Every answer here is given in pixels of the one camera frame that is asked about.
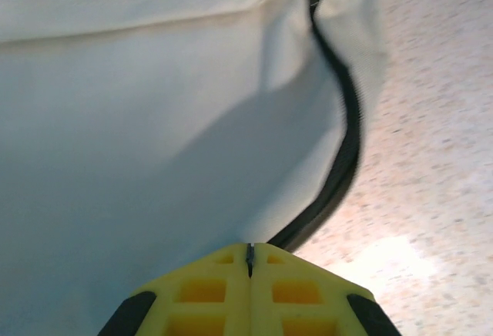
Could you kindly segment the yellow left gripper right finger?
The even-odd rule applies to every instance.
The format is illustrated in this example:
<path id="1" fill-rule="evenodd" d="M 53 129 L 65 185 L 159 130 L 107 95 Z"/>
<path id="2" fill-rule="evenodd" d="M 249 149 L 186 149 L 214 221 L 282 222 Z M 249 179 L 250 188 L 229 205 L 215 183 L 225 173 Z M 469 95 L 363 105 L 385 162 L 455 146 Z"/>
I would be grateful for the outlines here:
<path id="1" fill-rule="evenodd" d="M 251 336 L 401 336 L 366 288 L 270 244 L 249 246 Z"/>

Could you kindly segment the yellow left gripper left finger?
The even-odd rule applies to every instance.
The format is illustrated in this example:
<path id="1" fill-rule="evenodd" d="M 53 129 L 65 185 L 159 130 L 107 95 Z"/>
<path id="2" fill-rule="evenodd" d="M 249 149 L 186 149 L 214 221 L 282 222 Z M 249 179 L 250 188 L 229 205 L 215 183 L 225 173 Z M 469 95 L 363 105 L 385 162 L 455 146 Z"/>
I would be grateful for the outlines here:
<path id="1" fill-rule="evenodd" d="M 98 336 L 251 336 L 253 245 L 234 244 L 135 290 Z"/>

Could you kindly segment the cream canvas backpack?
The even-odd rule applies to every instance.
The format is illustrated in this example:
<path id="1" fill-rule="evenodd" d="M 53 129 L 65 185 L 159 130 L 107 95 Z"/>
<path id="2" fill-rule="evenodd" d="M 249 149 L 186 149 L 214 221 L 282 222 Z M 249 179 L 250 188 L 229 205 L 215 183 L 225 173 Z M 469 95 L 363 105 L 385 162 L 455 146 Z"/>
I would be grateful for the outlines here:
<path id="1" fill-rule="evenodd" d="M 0 0 L 0 336 L 96 336 L 210 251 L 300 246 L 386 61 L 380 0 Z"/>

